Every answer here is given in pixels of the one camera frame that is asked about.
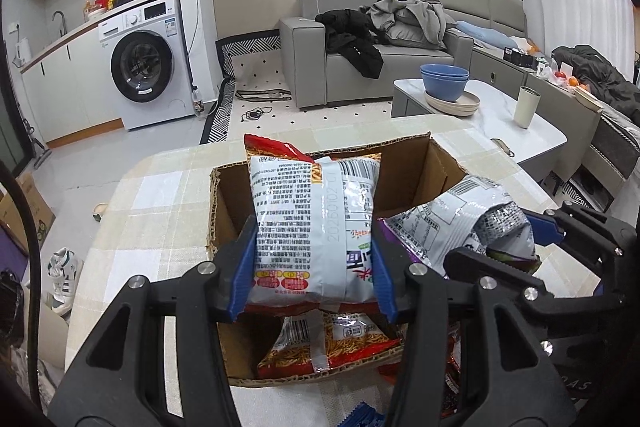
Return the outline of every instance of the metal screw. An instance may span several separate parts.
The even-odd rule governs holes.
[[[538,298],[538,290],[533,287],[525,288],[523,295],[527,301],[534,301]]]
[[[422,263],[413,263],[409,267],[409,272],[411,272],[412,275],[426,275],[428,271],[429,269],[427,268],[426,264]]]
[[[205,261],[204,263],[198,264],[198,273],[202,273],[203,275],[210,275],[216,271],[216,265],[211,261]]]
[[[133,277],[130,277],[130,279],[127,281],[127,284],[129,285],[129,288],[132,289],[140,288],[140,286],[143,286],[145,284],[145,276],[134,275]]]
[[[540,342],[540,346],[542,346],[542,350],[546,353],[548,357],[550,357],[551,353],[554,352],[554,345],[549,341]]]
[[[495,279],[493,277],[485,275],[484,277],[480,278],[480,285],[485,290],[493,290],[498,285],[498,283],[495,282]]]

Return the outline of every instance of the blue gripper pad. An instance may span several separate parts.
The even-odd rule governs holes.
[[[390,323],[398,318],[396,292],[393,279],[383,260],[376,238],[371,240],[371,270],[373,272],[373,292],[378,300],[378,308]]]
[[[235,321],[244,310],[249,292],[254,280],[255,239],[258,235],[258,226],[251,226],[247,222],[236,240],[236,252],[239,254],[238,268],[231,277],[229,286],[229,303],[227,312],[232,321]]]
[[[531,223],[533,231],[533,240],[536,245],[548,247],[549,245],[559,245],[564,239],[564,233],[558,230],[556,220],[550,216],[537,214],[530,210],[522,210]]]

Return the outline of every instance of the brown cardboard box on floor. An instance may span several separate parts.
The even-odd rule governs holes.
[[[31,215],[36,224],[36,231],[38,232],[38,243],[40,247],[44,243],[51,225],[56,219],[49,205],[42,199],[42,195],[38,192],[36,184],[31,176],[30,172],[25,172],[18,177],[18,185],[22,188],[29,207],[31,209]],[[15,234],[25,251],[27,249],[27,236],[24,233],[24,227],[22,226],[22,220],[18,209],[15,208],[14,202],[8,194],[0,195],[0,221],[3,221],[8,225],[9,229]]]
[[[458,162],[430,134],[348,150],[303,152],[313,158],[327,155],[332,158],[348,158],[382,153],[380,176],[374,195],[374,217],[393,216],[418,204],[432,201],[466,175]],[[208,248],[210,256],[214,258],[218,247],[236,239],[246,218],[254,213],[247,163],[214,169],[211,173],[210,191]],[[255,314],[241,314],[238,322],[218,326],[226,373],[232,385],[265,387],[293,381],[316,381],[364,364],[395,362],[399,360],[402,351],[402,347],[395,347],[369,359],[313,375],[259,380],[256,378],[257,364],[273,346],[281,327],[280,318]]]

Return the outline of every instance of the black jacket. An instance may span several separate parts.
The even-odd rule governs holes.
[[[371,17],[357,10],[332,10],[316,16],[316,22],[326,28],[327,53],[346,58],[362,76],[379,78],[383,60],[374,47],[372,31],[376,31]]]
[[[599,100],[620,111],[629,120],[640,126],[640,89],[625,77],[597,50],[582,45],[575,48],[560,46],[552,57],[574,67],[574,76],[583,84],[591,86],[591,93]]]

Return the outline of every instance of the washing machine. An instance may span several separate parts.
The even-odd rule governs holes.
[[[180,0],[156,0],[100,22],[126,129],[194,115]]]

